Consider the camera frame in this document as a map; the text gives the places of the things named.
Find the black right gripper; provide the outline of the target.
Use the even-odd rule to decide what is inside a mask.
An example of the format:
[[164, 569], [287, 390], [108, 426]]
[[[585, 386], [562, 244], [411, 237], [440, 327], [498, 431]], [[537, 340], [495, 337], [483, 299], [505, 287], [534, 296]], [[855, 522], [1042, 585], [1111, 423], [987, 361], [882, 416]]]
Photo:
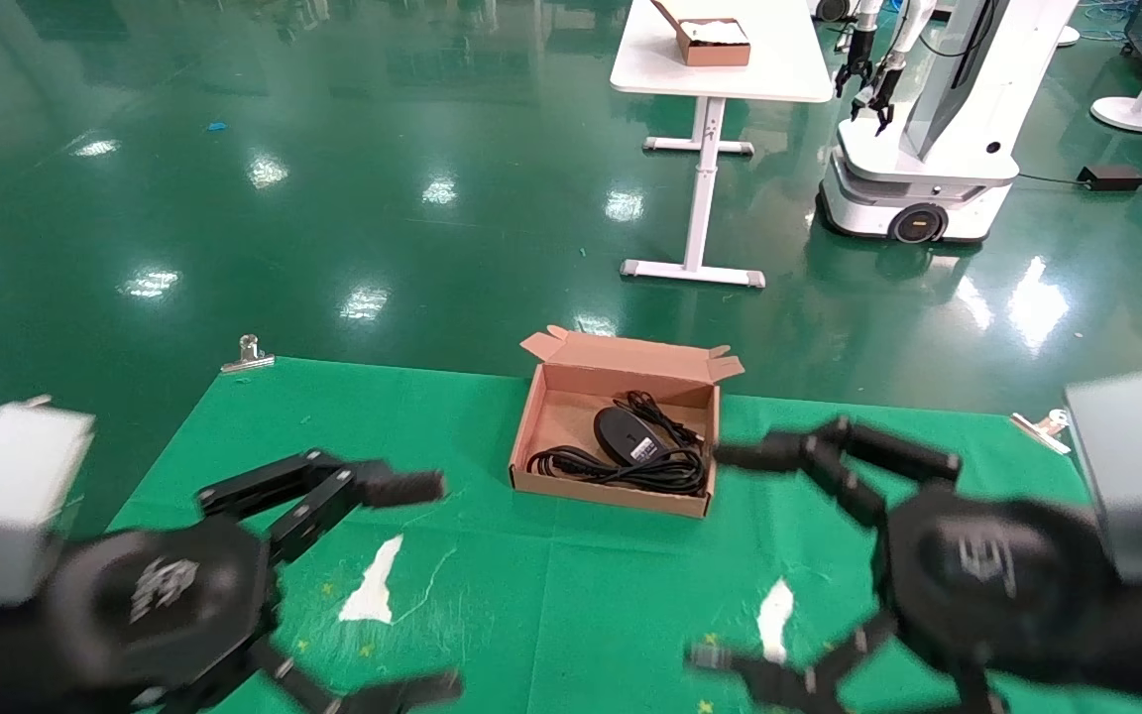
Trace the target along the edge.
[[884, 610], [805, 667], [721, 645], [689, 645], [687, 667], [734, 674], [751, 701], [799, 713], [844, 713], [843, 679], [896, 636], [936, 669], [1020, 677], [1081, 669], [1116, 573], [1080, 510], [925, 488], [887, 512], [845, 456], [923, 486], [955, 486], [964, 462], [849, 416], [809, 432], [771, 430], [756, 443], [719, 442], [711, 454], [755, 473], [803, 473], [876, 530], [872, 589]]

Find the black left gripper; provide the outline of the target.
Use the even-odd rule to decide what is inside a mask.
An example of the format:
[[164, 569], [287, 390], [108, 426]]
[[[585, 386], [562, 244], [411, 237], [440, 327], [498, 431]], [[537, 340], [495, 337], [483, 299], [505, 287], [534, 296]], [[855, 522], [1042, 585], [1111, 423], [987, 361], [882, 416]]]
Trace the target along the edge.
[[[273, 564], [298, 560], [354, 510], [444, 496], [439, 470], [307, 450], [200, 489], [208, 519], [194, 526], [69, 546], [45, 586], [59, 700], [108, 713], [212, 708], [249, 677], [249, 645], [270, 628]], [[289, 503], [270, 541], [238, 523]], [[439, 669], [335, 693], [268, 639], [254, 642], [251, 663], [304, 713], [408, 713], [464, 691], [458, 669]]]

